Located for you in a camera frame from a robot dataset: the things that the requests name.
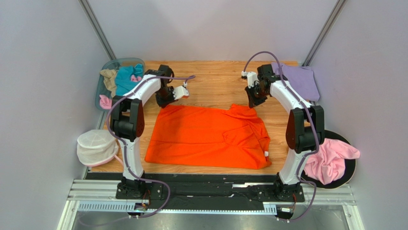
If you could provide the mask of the orange t shirt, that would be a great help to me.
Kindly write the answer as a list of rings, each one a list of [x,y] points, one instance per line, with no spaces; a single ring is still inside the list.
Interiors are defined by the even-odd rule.
[[[258,170],[271,165],[270,140],[253,108],[168,105],[158,114],[145,161]]]

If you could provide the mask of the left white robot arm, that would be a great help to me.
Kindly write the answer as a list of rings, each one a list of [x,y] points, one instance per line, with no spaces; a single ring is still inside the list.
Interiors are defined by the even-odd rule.
[[[168,86],[172,78],[173,70],[167,65],[160,65],[158,70],[147,70],[142,82],[130,92],[113,98],[109,128],[120,140],[124,160],[117,199],[142,199],[147,194],[140,157],[140,137],[145,129],[143,106],[152,95],[161,108],[176,102],[174,87]]]

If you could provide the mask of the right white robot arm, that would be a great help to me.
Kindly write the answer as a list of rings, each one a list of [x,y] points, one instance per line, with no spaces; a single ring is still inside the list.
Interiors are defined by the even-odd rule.
[[[274,74],[270,64],[258,67],[257,72],[244,70],[241,77],[247,80],[245,91],[250,108],[270,96],[289,114],[285,133],[289,151],[272,185],[271,195],[275,200],[290,201],[301,192],[301,174],[307,159],[324,142],[324,110],[303,99],[283,74]]]

